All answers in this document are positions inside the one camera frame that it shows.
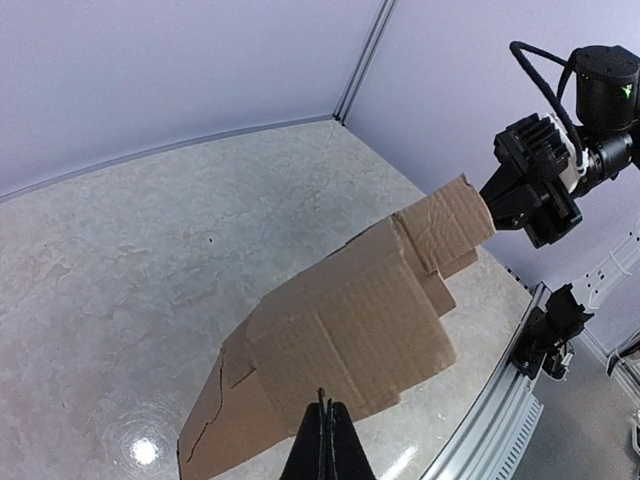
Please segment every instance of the open cardboard box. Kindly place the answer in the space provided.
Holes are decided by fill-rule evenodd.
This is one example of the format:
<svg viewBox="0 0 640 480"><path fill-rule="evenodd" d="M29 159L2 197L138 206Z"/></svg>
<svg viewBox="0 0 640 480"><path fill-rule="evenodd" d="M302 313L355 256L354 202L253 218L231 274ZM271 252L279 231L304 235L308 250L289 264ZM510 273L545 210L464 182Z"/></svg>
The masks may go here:
<svg viewBox="0 0 640 480"><path fill-rule="evenodd" d="M443 278L493 234L460 176L266 295L224 341L180 434L182 480L208 480L295 435L318 387L356 421L452 365Z"/></svg>

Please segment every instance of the white wall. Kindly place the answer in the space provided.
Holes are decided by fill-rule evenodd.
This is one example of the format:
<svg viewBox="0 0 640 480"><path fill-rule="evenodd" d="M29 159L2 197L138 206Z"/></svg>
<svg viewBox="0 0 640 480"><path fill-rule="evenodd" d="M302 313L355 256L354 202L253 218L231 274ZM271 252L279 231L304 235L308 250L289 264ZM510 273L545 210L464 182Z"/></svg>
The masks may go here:
<svg viewBox="0 0 640 480"><path fill-rule="evenodd" d="M590 44L640 53L638 6L635 0L399 0L347 126L425 192L462 171L480 188L498 167L494 136L550 110L509 42L564 57ZM535 64L555 86L560 68ZM565 97L571 112L573 94ZM640 174L632 168L579 200L584 220L558 244L535 250L524 233L501 233L489 249L527 282L571 281L640 211ZM605 346L640 326L633 312L640 311L640 276L630 283L591 324Z"/></svg>
<svg viewBox="0 0 640 480"><path fill-rule="evenodd" d="M331 114L378 0L0 0L0 197L149 148Z"/></svg>

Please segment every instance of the speckled table surface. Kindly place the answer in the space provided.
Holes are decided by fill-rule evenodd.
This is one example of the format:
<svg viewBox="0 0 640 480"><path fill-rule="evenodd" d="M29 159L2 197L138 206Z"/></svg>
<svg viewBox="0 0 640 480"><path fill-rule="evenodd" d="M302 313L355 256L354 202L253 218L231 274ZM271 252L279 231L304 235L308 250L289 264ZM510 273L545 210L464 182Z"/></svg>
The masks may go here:
<svg viewBox="0 0 640 480"><path fill-rule="evenodd" d="M418 199L334 122L154 155L0 204L0 478L178 478L177 435L226 335L273 287ZM529 295L481 250L447 281L456 365L357 424L415 479ZM222 476L278 478L290 441Z"/></svg>

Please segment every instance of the brown cardboard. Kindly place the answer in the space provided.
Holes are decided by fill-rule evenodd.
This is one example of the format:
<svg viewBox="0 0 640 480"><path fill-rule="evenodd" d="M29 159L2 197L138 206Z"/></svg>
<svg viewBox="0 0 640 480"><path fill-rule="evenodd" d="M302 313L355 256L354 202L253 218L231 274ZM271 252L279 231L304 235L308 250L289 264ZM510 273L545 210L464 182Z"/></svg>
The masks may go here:
<svg viewBox="0 0 640 480"><path fill-rule="evenodd" d="M206 480L294 435L323 387L354 420L455 361L443 277L494 233L458 177L266 295L224 342L178 441L183 480Z"/></svg>

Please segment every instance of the green light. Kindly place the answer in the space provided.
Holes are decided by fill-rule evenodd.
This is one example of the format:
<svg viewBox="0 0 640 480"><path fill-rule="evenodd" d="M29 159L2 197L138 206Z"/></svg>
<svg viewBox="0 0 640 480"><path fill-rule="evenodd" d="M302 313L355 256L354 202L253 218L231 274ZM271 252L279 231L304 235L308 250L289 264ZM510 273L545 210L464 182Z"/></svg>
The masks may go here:
<svg viewBox="0 0 640 480"><path fill-rule="evenodd" d="M624 92L624 94L627 97L627 100L631 98L631 90L633 88L633 85L627 85L626 87L621 87L622 91Z"/></svg>

